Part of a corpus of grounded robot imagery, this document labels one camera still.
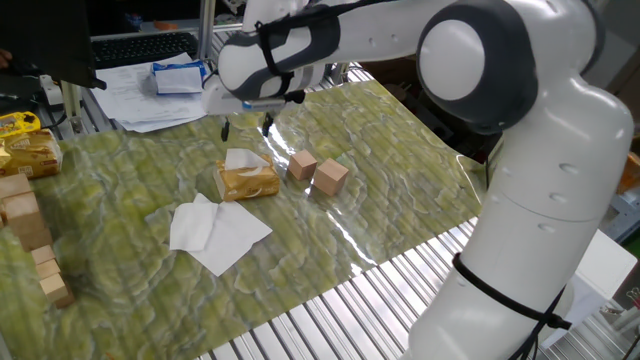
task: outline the plastic sheet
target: plastic sheet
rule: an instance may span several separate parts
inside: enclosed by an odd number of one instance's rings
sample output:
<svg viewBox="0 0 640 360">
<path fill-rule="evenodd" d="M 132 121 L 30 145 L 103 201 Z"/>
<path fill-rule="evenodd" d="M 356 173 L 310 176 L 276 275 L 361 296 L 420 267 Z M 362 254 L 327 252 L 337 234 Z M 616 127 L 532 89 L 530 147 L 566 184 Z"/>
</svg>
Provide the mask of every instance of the plastic sheet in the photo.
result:
<svg viewBox="0 0 640 360">
<path fill-rule="evenodd" d="M 377 82 L 309 94 L 261 134 L 261 114 L 152 134 L 61 142 L 58 176 L 33 182 L 73 306 L 55 310 L 29 254 L 0 230 L 0 332 L 16 359 L 192 359 L 480 212 L 482 167 Z M 169 250 L 175 208 L 214 202 L 228 148 L 269 155 L 275 196 L 240 203 L 273 229 L 222 276 Z M 334 197 L 286 169 L 306 149 L 350 174 Z"/>
</svg>

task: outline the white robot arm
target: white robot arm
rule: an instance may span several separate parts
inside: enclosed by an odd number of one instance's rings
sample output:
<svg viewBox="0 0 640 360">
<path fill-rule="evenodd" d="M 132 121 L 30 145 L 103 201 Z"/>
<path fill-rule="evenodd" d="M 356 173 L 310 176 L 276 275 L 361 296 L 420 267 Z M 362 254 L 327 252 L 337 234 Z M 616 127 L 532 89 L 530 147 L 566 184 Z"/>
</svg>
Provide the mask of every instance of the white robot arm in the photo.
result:
<svg viewBox="0 0 640 360">
<path fill-rule="evenodd" d="M 205 89 L 209 111 L 221 111 L 220 94 L 245 110 L 253 100 L 282 103 L 319 81 L 327 63 L 417 53 L 436 104 L 479 133 L 504 131 L 459 269 L 526 309 L 553 310 L 607 209 L 633 132 L 626 107 L 580 76 L 603 41 L 593 8 L 586 0 L 305 4 L 249 2 L 247 18 L 264 25 L 245 19 L 246 32 L 223 48 L 220 76 Z M 242 111 L 222 111 L 231 108 Z M 404 359 L 526 358 L 512 354 L 526 342 L 528 352 L 541 323 L 464 273 L 451 272 L 413 325 Z"/>
</svg>

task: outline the keyboard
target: keyboard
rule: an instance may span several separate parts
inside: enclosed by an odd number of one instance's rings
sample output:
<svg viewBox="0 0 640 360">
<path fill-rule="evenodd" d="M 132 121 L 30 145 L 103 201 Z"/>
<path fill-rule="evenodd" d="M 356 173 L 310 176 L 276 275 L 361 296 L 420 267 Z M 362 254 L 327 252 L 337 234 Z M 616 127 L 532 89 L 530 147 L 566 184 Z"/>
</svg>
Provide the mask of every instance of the keyboard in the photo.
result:
<svg viewBox="0 0 640 360">
<path fill-rule="evenodd" d="M 91 43 L 97 69 L 141 64 L 187 53 L 194 56 L 198 40 L 189 33 L 170 33 Z"/>
</svg>

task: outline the yellow package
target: yellow package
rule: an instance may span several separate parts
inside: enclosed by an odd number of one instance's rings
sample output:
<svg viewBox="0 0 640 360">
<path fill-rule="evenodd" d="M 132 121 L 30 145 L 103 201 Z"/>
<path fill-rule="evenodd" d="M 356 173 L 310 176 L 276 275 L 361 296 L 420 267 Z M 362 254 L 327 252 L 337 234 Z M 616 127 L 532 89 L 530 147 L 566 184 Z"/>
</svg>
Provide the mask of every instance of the yellow package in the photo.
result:
<svg viewBox="0 0 640 360">
<path fill-rule="evenodd" d="M 0 116 L 0 138 L 40 130 L 40 119 L 31 112 Z"/>
<path fill-rule="evenodd" d="M 0 138 L 0 177 L 35 179 L 59 173 L 60 166 L 62 152 L 48 129 Z"/>
<path fill-rule="evenodd" d="M 268 167 L 225 170 L 225 161 L 216 161 L 218 168 L 214 169 L 213 177 L 223 201 L 275 195 L 280 191 L 280 178 L 273 167 L 271 157 L 260 157 L 269 162 Z"/>
</svg>

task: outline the wooden cube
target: wooden cube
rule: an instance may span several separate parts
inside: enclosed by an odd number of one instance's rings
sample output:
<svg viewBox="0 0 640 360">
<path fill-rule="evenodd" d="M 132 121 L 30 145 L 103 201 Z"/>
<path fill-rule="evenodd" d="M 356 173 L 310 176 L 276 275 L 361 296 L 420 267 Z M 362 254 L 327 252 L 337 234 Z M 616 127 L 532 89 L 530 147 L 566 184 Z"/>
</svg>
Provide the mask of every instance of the wooden cube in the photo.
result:
<svg viewBox="0 0 640 360">
<path fill-rule="evenodd" d="M 4 210 L 4 204 L 2 203 L 2 200 L 0 199 L 0 218 L 2 218 L 2 221 L 0 221 L 2 223 L 2 226 L 4 227 L 4 224 L 7 223 L 7 212 Z"/>
<path fill-rule="evenodd" d="M 327 195 L 333 196 L 342 189 L 348 174 L 349 169 L 337 161 L 329 159 L 318 167 L 318 171 L 313 177 L 313 186 Z"/>
<path fill-rule="evenodd" d="M 51 259 L 36 265 L 36 271 L 38 272 L 38 276 L 40 276 L 40 280 L 44 280 L 55 274 L 60 274 L 61 272 L 56 259 Z"/>
<path fill-rule="evenodd" d="M 51 245 L 45 245 L 33 250 L 31 256 L 33 256 L 33 261 L 36 263 L 36 266 L 56 258 L 56 254 L 53 253 Z"/>
<path fill-rule="evenodd" d="M 25 174 L 0 178 L 0 200 L 28 192 L 31 192 L 31 186 Z"/>
<path fill-rule="evenodd" d="M 311 179 L 318 162 L 307 150 L 295 153 L 289 159 L 289 171 L 298 180 Z"/>
<path fill-rule="evenodd" d="M 56 305 L 57 309 L 64 309 L 67 306 L 73 304 L 74 302 L 76 302 L 76 298 L 75 296 L 73 296 L 73 292 L 71 292 L 71 287 L 69 287 L 69 283 L 67 283 L 66 281 L 64 282 L 64 285 L 67 288 L 67 296 L 63 297 L 62 299 L 56 301 L 54 304 Z"/>
<path fill-rule="evenodd" d="M 49 229 L 44 228 L 28 234 L 18 235 L 22 250 L 30 252 L 43 246 L 53 245 L 53 238 Z"/>
<path fill-rule="evenodd" d="M 32 192 L 2 200 L 7 212 L 7 225 L 17 236 L 44 229 L 44 220 L 36 195 Z"/>
<path fill-rule="evenodd" d="M 54 274 L 44 280 L 40 280 L 40 286 L 44 291 L 45 296 L 50 302 L 56 302 L 60 299 L 64 299 L 69 295 L 67 286 L 62 280 L 60 274 Z"/>
</svg>

